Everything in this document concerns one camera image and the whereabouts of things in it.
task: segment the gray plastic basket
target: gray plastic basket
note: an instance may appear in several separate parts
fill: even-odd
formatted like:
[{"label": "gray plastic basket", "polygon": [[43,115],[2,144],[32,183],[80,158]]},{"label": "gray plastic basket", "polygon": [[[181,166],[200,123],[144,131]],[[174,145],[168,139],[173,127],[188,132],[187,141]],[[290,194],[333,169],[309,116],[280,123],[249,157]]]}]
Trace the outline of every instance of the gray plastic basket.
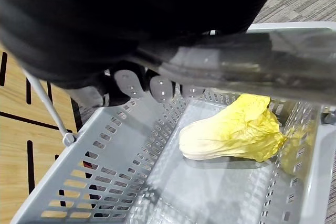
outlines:
[{"label": "gray plastic basket", "polygon": [[193,161],[179,130],[231,104],[236,94],[206,90],[186,102],[150,95],[98,109],[14,216],[12,223],[321,223],[335,141],[319,107],[272,100],[288,140],[258,163]]}]

